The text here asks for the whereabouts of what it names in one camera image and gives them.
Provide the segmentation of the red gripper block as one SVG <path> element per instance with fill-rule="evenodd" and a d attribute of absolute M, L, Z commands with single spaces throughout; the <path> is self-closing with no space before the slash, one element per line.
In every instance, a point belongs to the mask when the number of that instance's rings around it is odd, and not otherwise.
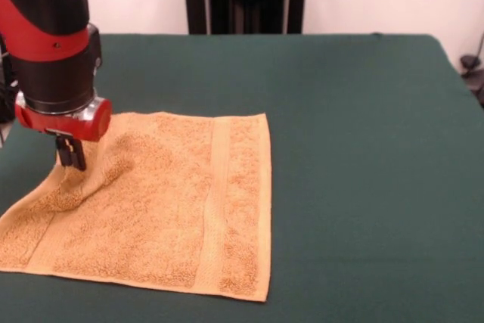
<path fill-rule="evenodd" d="M 15 114 L 20 124 L 38 132 L 57 135 L 55 145 L 60 164 L 73 166 L 78 170 L 86 170 L 80 140 L 99 141 L 109 128 L 112 111 L 111 102 L 99 96 L 85 108 L 65 114 L 44 114 L 32 110 L 26 105 L 22 92 L 17 93 L 15 100 Z M 75 139 L 71 140 L 70 145 L 68 137 L 62 135 L 69 135 Z"/>

